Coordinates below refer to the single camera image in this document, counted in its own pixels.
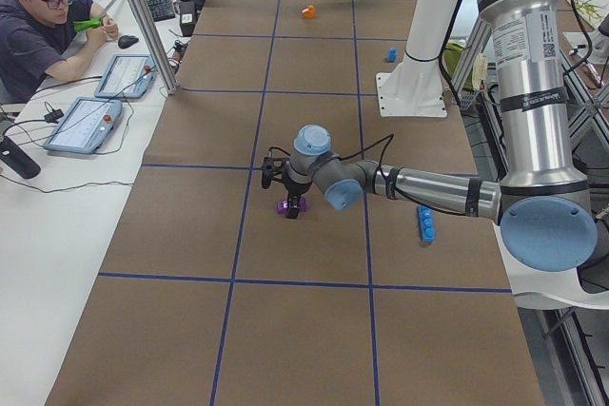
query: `white table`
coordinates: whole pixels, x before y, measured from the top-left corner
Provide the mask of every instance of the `white table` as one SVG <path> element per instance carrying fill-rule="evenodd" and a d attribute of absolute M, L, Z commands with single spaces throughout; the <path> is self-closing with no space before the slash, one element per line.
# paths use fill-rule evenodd
<path fill-rule="evenodd" d="M 118 0 L 109 14 L 122 33 L 142 37 L 127 0 Z M 176 40 L 170 30 L 180 30 L 177 17 L 156 25 L 165 49 L 170 49 Z M 142 38 L 125 50 L 108 42 L 85 76 L 102 75 L 117 53 L 148 51 Z M 47 112 L 45 102 L 66 112 L 77 97 L 93 96 L 96 87 L 97 81 L 91 81 L 42 91 L 27 104 L 18 121 L 41 119 Z M 51 154 L 29 144 L 23 148 L 41 166 L 41 173 L 27 181 L 5 165 L 2 173 L 46 190 L 89 182 L 133 183 L 166 95 L 157 75 L 145 96 L 131 103 L 134 114 L 116 153 L 77 157 Z M 119 146 L 129 106 L 124 106 L 123 113 L 100 152 Z M 35 139 L 48 135 L 52 126 L 25 124 L 24 128 Z M 27 140 L 18 127 L 10 136 L 17 143 Z M 42 194 L 0 179 L 0 405 L 45 403 L 129 191 L 129 186 L 103 185 Z"/>

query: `metal pole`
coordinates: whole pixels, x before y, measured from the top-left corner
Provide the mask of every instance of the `metal pole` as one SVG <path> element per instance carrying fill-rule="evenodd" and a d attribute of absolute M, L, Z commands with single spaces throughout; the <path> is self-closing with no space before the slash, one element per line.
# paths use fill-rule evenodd
<path fill-rule="evenodd" d="M 165 55 L 161 37 L 159 37 L 159 32 L 154 26 L 154 20 L 152 19 L 152 15 L 148 9 L 146 0 L 127 1 L 131 7 L 131 10 L 133 11 L 135 20 L 137 21 L 137 24 L 144 35 L 144 40 L 146 40 L 146 44 L 150 50 L 152 59 L 154 59 L 156 68 L 163 78 L 163 82 L 167 88 L 167 93 L 172 94 L 178 88 L 178 84 L 175 80 L 173 69 L 169 65 L 169 61 Z"/>

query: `eyeglasses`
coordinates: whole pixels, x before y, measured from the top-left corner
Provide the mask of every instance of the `eyeglasses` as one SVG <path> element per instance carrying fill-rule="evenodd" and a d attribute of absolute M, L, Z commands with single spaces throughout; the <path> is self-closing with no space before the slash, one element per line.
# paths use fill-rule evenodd
<path fill-rule="evenodd" d="M 72 5 L 73 0 L 42 0 L 43 2 L 47 2 L 47 5 L 51 10 L 58 10 L 61 4 L 64 4 L 66 7 Z"/>

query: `small blue block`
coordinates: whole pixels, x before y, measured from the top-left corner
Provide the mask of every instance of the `small blue block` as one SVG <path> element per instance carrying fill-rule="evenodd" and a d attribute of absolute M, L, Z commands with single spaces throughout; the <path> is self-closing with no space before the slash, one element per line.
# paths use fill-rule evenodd
<path fill-rule="evenodd" d="M 398 50 L 395 48 L 390 48 L 389 52 L 387 52 L 387 62 L 396 62 L 396 58 L 398 57 Z"/>
<path fill-rule="evenodd" d="M 432 242 L 436 239 L 436 228 L 434 226 L 434 217 L 431 209 L 420 204 L 417 206 L 417 214 L 419 215 L 419 230 L 421 231 L 421 240 L 424 242 Z"/>

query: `blue object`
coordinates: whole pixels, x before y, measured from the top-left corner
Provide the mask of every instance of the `blue object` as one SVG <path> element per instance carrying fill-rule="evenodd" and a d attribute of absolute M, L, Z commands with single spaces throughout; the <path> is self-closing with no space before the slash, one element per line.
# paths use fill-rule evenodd
<path fill-rule="evenodd" d="M 152 83 L 154 61 L 146 54 L 116 54 L 112 57 L 95 97 L 139 99 Z"/>
<path fill-rule="evenodd" d="M 584 263 L 599 233 L 581 206 L 558 197 L 530 197 L 514 203 L 501 219 L 510 254 L 531 268 L 565 271 Z"/>
<path fill-rule="evenodd" d="M 394 47 L 391 47 L 389 49 L 389 52 L 387 52 L 387 62 L 396 62 L 396 58 L 398 57 L 398 50 L 395 49 Z"/>
<path fill-rule="evenodd" d="M 92 154 L 121 117 L 120 100 L 80 97 L 69 107 L 43 144 L 49 151 Z"/>
<path fill-rule="evenodd" d="M 325 190 L 324 197 L 338 211 L 347 209 L 363 196 L 363 190 L 356 180 L 341 180 Z"/>
<path fill-rule="evenodd" d="M 294 149 L 305 156 L 320 156 L 330 150 L 332 139 L 322 126 L 304 126 L 294 139 Z"/>
<path fill-rule="evenodd" d="M 421 231 L 421 240 L 424 242 L 432 242 L 436 239 L 436 227 L 434 225 L 434 215 L 427 206 L 420 204 L 417 206 L 417 214 L 419 215 L 419 230 Z"/>

